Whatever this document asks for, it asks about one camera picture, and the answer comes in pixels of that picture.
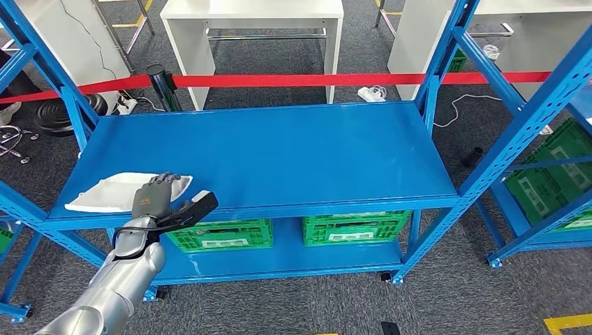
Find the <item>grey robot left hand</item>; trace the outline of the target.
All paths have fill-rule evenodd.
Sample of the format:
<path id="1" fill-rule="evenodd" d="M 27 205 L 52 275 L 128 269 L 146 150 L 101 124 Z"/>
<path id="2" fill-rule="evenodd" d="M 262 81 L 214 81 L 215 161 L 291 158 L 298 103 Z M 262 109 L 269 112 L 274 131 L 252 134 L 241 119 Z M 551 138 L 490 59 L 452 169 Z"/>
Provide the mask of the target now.
<path id="1" fill-rule="evenodd" d="M 180 180 L 179 174 L 164 172 L 152 177 L 134 195 L 131 215 L 133 218 L 151 216 L 164 218 L 172 213 L 172 184 Z"/>

